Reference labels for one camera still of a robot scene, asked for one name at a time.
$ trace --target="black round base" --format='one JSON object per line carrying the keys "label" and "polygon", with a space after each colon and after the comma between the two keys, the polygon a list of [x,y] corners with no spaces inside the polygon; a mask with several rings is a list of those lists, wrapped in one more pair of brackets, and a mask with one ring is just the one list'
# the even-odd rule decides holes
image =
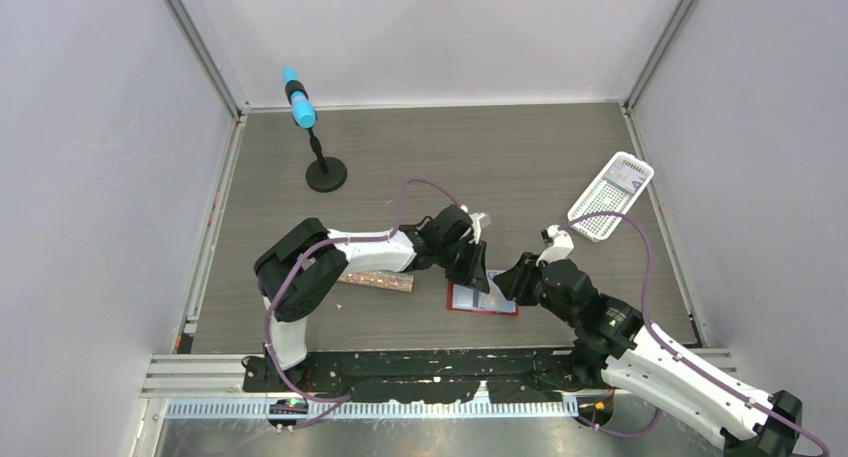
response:
{"label": "black round base", "polygon": [[347,167],[341,160],[327,157],[326,161],[329,170],[327,173],[321,172],[321,165],[317,160],[306,169],[306,184],[315,192],[332,192],[347,180]]}

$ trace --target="gray wooden table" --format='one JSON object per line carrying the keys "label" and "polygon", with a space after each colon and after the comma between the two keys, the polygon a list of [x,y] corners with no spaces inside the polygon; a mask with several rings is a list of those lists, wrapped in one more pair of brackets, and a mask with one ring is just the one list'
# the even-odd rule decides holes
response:
{"label": "gray wooden table", "polygon": [[[306,132],[285,113],[248,118],[193,352],[259,352],[262,299],[254,261],[307,217],[350,232],[388,229],[409,177],[432,179],[471,211],[487,212],[488,268],[507,269],[541,251],[539,230],[563,222],[612,155],[633,146],[615,104],[344,110],[320,113],[327,155],[348,167],[347,183],[318,194],[304,181],[314,159]],[[408,195],[405,222],[435,215],[448,201],[423,186]],[[654,318],[681,342],[694,333],[647,195],[630,211],[643,223],[658,262]],[[602,243],[574,236],[574,262],[596,287],[638,306],[645,251],[626,223]],[[517,317],[446,310],[440,269],[415,274],[411,294],[338,284],[309,317],[312,350],[434,349],[570,345],[573,332],[547,311]]]}

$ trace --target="robotic arm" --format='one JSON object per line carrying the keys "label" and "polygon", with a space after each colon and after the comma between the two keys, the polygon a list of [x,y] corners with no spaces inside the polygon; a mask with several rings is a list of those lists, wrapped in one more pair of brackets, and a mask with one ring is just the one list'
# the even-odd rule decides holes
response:
{"label": "robotic arm", "polygon": [[[306,322],[335,285],[339,276],[348,272],[388,270],[410,272],[439,265],[451,282],[489,292],[486,278],[486,242],[481,240],[486,214],[468,214],[465,208],[450,205],[436,218],[425,217],[414,225],[401,225],[391,231],[345,233],[327,229],[316,218],[306,219],[265,252],[253,270],[259,280],[259,291],[266,308],[291,272],[300,254],[313,244],[326,239],[346,242],[319,249],[309,265],[298,271],[292,285],[274,312],[271,322],[271,344],[283,370],[306,358]],[[384,241],[357,243],[373,237],[389,237]]]}
{"label": "robotic arm", "polygon": [[598,292],[586,273],[566,257],[561,243],[570,238],[557,226],[542,232],[548,248],[524,253],[513,268],[494,278],[518,305],[541,305],[572,327],[577,336],[568,357],[573,374],[588,387],[603,384],[643,398],[725,449],[726,456],[788,456],[798,435],[749,403],[732,397],[681,362],[687,359],[749,399],[797,424],[801,402],[792,394],[774,395],[741,382],[675,342],[656,324],[653,330],[673,347],[669,354],[648,332],[642,314],[615,297]]}

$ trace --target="white plastic basket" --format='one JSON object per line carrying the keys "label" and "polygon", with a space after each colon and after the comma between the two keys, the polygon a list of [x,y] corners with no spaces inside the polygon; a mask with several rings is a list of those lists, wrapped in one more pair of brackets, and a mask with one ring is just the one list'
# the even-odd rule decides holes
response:
{"label": "white plastic basket", "polygon": [[[653,176],[650,165],[627,152],[616,153],[568,211],[568,220],[602,210],[626,214]],[[619,222],[620,217],[595,217],[573,228],[592,242],[600,242],[612,234]]]}

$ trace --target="white wall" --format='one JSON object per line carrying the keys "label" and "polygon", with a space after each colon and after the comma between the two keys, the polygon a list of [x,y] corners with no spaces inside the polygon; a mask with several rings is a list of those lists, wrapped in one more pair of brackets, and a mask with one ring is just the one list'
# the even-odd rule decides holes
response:
{"label": "white wall", "polygon": [[161,0],[0,0],[0,454],[120,455],[232,122]]}
{"label": "white wall", "polygon": [[848,0],[700,0],[636,108],[709,334],[753,383],[799,395],[833,455],[848,448],[846,22]]}
{"label": "white wall", "polygon": [[623,100],[678,0],[199,0],[253,107]]}

